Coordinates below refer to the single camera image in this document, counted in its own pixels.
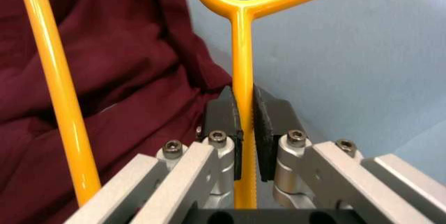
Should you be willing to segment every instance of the maroon cloth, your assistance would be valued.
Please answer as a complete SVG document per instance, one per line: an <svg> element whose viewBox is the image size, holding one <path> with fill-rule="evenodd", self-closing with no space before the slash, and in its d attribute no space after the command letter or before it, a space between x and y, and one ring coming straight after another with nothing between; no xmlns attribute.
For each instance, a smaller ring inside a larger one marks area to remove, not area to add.
<svg viewBox="0 0 446 224"><path fill-rule="evenodd" d="M51 5L102 183L137 153L194 140L230 79L192 32L185 0ZM77 204L43 70L23 0L0 6L0 223L60 223Z"/></svg>

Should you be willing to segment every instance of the metal pivot joint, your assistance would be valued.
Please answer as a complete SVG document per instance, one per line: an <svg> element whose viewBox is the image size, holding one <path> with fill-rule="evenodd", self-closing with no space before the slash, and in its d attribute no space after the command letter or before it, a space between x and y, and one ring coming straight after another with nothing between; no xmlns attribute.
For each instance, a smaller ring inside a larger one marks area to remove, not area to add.
<svg viewBox="0 0 446 224"><path fill-rule="evenodd" d="M224 131L215 130L203 140L217 149L219 159L219 176L212 188L205 208L228 207L233 202L234 190L234 141Z"/></svg>

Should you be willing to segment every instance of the hex socket screw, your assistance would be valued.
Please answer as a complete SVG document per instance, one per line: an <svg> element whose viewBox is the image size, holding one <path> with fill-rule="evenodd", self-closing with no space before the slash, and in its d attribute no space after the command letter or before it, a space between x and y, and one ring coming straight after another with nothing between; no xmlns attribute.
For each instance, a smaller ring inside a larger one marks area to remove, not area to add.
<svg viewBox="0 0 446 224"><path fill-rule="evenodd" d="M223 148L226 146L226 133L221 130L215 130L209 133L208 140L215 148Z"/></svg>
<svg viewBox="0 0 446 224"><path fill-rule="evenodd" d="M301 130L289 130L287 133L287 143L293 147L305 147L307 134Z"/></svg>
<svg viewBox="0 0 446 224"><path fill-rule="evenodd" d="M183 144L176 139L170 140L162 147L162 154L166 159L176 159L183 155Z"/></svg>

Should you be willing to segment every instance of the mounting hole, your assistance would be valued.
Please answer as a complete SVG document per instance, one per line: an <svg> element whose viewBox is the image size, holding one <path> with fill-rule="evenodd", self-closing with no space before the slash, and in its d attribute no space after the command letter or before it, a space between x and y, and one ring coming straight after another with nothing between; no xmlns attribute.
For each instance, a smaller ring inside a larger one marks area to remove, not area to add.
<svg viewBox="0 0 446 224"><path fill-rule="evenodd" d="M234 219L232 216L224 211L218 211L213 213L209 219L207 219L208 224L233 224Z"/></svg>
<svg viewBox="0 0 446 224"><path fill-rule="evenodd" d="M330 215L321 211L312 212L309 221L310 224L336 224L335 220Z"/></svg>
<svg viewBox="0 0 446 224"><path fill-rule="evenodd" d="M210 181L210 171L206 175L206 182L209 182L209 181Z"/></svg>

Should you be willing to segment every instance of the metal linkage arm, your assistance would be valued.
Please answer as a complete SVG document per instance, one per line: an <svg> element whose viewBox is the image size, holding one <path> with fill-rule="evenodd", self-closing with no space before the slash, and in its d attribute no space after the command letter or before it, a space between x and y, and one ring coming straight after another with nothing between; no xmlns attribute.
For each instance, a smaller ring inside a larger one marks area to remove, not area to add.
<svg viewBox="0 0 446 224"><path fill-rule="evenodd" d="M287 192L287 181L301 184ZM369 223L430 223L333 142L311 145L306 139L299 144L284 135L279 141L275 186L275 196L300 193L318 208L352 207Z"/></svg>

